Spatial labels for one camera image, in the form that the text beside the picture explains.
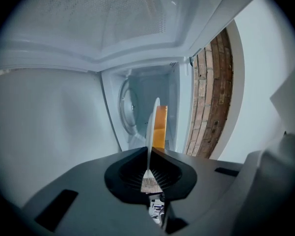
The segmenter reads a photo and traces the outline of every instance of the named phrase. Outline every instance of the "white wall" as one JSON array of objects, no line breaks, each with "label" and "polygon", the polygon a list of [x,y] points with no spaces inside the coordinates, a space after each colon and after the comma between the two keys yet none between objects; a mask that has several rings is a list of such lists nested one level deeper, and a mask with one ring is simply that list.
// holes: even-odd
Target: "white wall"
[{"label": "white wall", "polygon": [[0,191],[15,205],[75,165],[118,151],[100,75],[22,69],[0,76]]},{"label": "white wall", "polygon": [[[232,99],[228,120],[211,158],[244,162],[253,151],[262,150],[282,137],[285,127],[270,97],[295,67],[295,33],[272,0],[254,0],[236,18],[243,60],[234,26],[229,35],[234,60],[233,95],[244,91],[242,101]],[[244,76],[236,73],[244,69]]]}]

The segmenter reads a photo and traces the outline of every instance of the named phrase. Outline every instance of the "brick wall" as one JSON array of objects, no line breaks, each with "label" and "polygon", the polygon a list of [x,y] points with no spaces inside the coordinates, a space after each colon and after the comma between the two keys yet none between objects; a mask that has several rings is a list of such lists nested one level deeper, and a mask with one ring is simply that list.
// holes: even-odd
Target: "brick wall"
[{"label": "brick wall", "polygon": [[221,135],[232,93],[232,56],[226,29],[194,60],[194,95],[185,153],[209,158]]}]

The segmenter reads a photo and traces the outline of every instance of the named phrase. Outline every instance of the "black slot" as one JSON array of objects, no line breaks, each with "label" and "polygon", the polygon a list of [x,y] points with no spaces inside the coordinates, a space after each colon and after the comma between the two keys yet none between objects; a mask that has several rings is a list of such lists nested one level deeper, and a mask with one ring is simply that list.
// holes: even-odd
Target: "black slot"
[{"label": "black slot", "polygon": [[60,223],[64,214],[67,212],[74,199],[77,197],[76,191],[64,190],[62,191],[44,210],[39,214],[35,221],[54,232],[57,225]]},{"label": "black slot", "polygon": [[229,170],[226,168],[217,168],[215,171],[232,177],[236,177],[239,174],[239,171]]}]

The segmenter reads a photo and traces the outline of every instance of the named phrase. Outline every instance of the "black rectangular slot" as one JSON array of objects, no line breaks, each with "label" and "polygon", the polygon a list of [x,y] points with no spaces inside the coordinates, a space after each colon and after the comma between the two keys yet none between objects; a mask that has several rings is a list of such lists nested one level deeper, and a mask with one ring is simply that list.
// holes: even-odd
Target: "black rectangular slot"
[{"label": "black rectangular slot", "polygon": [[217,168],[215,171],[233,177],[236,177],[239,174],[239,171],[229,170],[226,168]]},{"label": "black rectangular slot", "polygon": [[43,211],[35,221],[54,232],[62,217],[67,212],[78,193],[71,190],[63,190]]}]

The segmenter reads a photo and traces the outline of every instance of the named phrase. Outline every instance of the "orange object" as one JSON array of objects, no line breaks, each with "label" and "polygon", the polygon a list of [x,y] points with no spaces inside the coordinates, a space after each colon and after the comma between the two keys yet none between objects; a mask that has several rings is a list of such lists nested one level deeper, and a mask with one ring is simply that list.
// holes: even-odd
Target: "orange object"
[{"label": "orange object", "polygon": [[165,148],[167,110],[167,106],[158,106],[156,109],[153,134],[153,147],[155,148]]}]

